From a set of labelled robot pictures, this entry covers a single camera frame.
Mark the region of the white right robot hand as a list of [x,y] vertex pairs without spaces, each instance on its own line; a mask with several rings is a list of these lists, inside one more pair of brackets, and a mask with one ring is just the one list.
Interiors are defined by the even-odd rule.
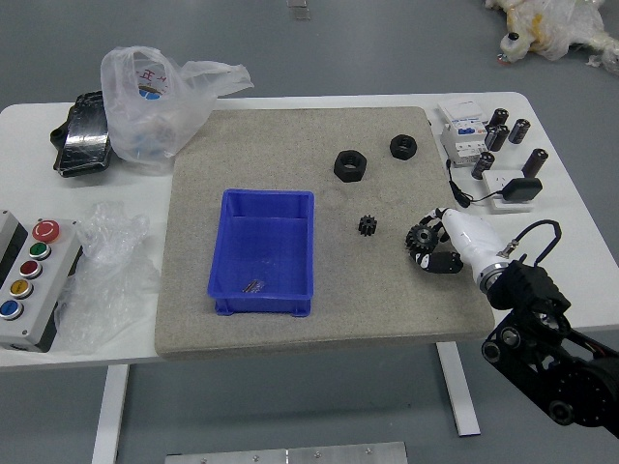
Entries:
[[451,208],[435,209],[411,227],[405,247],[428,273],[457,274],[468,265],[483,293],[509,265],[500,255],[502,242],[489,223]]

